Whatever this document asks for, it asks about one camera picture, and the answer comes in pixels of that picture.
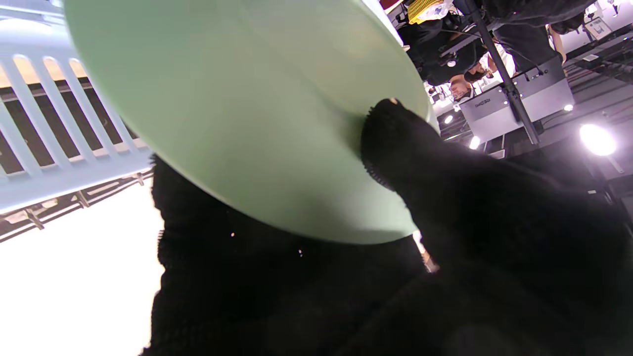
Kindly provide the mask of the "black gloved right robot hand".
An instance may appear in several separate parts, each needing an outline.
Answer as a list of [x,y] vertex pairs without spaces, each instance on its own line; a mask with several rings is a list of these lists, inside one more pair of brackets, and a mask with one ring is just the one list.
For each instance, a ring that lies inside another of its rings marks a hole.
[[619,212],[441,140],[395,99],[361,134],[411,237],[343,245],[283,233],[153,156],[164,267],[143,356],[630,356],[632,233]]

